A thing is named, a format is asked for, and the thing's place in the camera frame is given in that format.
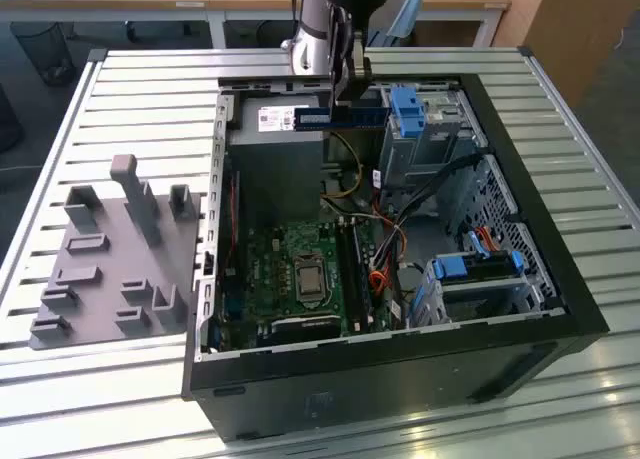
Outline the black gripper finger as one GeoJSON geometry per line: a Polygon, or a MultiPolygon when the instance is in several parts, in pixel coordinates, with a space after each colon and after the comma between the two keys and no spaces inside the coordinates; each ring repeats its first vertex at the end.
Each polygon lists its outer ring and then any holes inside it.
{"type": "Polygon", "coordinates": [[[365,55],[363,31],[358,29],[354,31],[351,69],[350,99],[358,100],[369,88],[372,77],[370,60],[365,55]]]}
{"type": "Polygon", "coordinates": [[[338,105],[350,79],[349,57],[353,48],[351,15],[342,7],[330,7],[330,81],[331,103],[338,105]]]}

